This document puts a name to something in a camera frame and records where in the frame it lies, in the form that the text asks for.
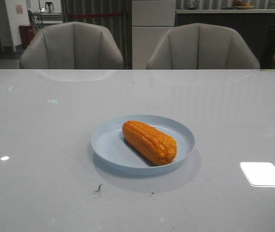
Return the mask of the orange toy corn cob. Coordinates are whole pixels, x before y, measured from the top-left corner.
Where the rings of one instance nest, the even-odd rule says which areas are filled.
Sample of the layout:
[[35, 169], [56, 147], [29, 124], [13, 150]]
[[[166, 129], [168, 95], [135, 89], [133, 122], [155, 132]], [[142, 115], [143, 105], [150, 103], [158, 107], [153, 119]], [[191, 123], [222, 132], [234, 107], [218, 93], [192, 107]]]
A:
[[176, 158], [176, 140], [150, 125], [129, 120], [123, 124], [122, 133], [131, 146], [155, 165], [170, 164]]

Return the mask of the light blue round plate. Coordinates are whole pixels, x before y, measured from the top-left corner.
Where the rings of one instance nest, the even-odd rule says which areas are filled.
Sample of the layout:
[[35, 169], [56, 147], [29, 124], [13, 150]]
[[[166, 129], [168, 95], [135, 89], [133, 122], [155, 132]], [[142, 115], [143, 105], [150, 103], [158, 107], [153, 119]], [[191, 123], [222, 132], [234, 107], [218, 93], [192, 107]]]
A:
[[[177, 155], [170, 164], [156, 166], [134, 149], [122, 134], [122, 125], [137, 120], [155, 127], [177, 142]], [[110, 168], [137, 175], [160, 174], [181, 166], [192, 153], [195, 138], [183, 124], [162, 116], [130, 115], [114, 118], [99, 126], [91, 136], [94, 152]]]

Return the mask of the right grey upholstered chair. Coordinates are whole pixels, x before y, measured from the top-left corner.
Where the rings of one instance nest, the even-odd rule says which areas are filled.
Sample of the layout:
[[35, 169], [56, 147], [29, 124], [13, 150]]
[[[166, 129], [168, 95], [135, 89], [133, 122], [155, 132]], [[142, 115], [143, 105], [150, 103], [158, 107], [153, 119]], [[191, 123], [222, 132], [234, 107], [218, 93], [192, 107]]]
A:
[[260, 63], [234, 29], [193, 23], [174, 27], [160, 39], [148, 70], [259, 69]]

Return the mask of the grey upholstered chair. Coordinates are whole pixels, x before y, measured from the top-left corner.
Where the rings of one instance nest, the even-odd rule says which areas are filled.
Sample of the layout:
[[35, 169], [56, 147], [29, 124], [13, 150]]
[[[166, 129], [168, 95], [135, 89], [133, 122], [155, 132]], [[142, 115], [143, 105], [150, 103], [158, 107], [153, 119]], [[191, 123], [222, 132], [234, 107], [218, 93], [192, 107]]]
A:
[[160, 39], [148, 70], [259, 69], [260, 63], [234, 29], [193, 23], [174, 27]]
[[41, 29], [19, 60], [21, 69], [123, 69], [122, 54], [108, 28], [68, 22]]

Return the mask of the left grey upholstered chair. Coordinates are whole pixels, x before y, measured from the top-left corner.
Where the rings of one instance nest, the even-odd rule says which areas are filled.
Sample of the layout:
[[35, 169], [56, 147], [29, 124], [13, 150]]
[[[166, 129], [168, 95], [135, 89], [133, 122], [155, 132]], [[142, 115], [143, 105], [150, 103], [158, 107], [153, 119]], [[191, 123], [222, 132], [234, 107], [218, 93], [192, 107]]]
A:
[[68, 22], [41, 29], [19, 60], [21, 69], [123, 69], [122, 54], [108, 28]]

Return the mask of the white cabinet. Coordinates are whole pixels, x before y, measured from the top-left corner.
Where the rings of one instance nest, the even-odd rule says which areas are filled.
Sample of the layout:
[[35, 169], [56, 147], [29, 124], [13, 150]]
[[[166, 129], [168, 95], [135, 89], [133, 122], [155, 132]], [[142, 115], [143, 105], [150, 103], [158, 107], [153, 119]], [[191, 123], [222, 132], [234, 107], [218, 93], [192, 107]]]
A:
[[145, 69], [160, 37], [174, 27], [174, 0], [132, 1], [132, 68]]

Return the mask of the red barrier belt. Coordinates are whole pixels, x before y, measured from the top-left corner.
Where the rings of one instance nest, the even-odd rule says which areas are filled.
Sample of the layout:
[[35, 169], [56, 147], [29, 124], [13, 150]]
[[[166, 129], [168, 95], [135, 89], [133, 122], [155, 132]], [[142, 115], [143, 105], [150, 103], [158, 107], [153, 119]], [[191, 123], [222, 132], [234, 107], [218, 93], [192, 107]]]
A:
[[108, 14], [72, 14], [71, 18], [105, 18], [105, 17], [121, 17], [123, 12]]

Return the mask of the metal background table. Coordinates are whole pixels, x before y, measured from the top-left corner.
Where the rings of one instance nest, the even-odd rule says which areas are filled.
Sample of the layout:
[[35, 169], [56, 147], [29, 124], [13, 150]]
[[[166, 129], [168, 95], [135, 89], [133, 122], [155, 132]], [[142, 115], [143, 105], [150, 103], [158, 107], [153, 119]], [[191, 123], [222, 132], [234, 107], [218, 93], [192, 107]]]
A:
[[62, 13], [33, 12], [36, 27], [43, 28], [63, 23]]

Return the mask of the red bin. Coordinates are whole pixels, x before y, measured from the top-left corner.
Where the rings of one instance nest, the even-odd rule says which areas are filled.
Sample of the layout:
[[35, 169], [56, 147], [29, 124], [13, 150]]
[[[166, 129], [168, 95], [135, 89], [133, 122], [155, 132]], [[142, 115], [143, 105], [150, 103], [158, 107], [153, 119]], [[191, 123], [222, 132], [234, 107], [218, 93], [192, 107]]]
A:
[[22, 43], [22, 48], [27, 48], [30, 42], [34, 38], [33, 26], [31, 25], [20, 25], [19, 34]]

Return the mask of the dark counter with light top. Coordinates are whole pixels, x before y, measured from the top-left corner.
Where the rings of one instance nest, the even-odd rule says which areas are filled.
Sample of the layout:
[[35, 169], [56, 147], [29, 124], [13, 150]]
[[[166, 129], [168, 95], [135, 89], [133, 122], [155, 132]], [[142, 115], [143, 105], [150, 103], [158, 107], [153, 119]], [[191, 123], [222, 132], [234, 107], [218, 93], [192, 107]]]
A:
[[275, 10], [177, 10], [175, 25], [204, 23], [238, 31], [254, 55], [261, 61], [268, 29], [275, 24]]

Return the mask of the fruit bowl on counter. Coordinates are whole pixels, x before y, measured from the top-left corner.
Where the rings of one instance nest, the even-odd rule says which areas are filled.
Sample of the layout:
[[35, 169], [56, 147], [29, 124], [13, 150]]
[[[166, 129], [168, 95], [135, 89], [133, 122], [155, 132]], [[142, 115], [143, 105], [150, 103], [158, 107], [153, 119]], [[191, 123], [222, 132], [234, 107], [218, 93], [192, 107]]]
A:
[[241, 0], [234, 0], [232, 2], [232, 7], [237, 10], [248, 10], [253, 9], [255, 6], [251, 5], [250, 3], [244, 3]]

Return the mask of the pink wall notice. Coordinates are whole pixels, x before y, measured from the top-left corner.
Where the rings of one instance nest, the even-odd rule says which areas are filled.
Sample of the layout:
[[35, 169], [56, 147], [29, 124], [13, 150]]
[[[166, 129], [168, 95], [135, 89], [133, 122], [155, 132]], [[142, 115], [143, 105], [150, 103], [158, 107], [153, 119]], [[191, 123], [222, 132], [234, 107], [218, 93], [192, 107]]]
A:
[[23, 6], [22, 5], [16, 5], [15, 8], [16, 8], [16, 13], [18, 15], [23, 14]]

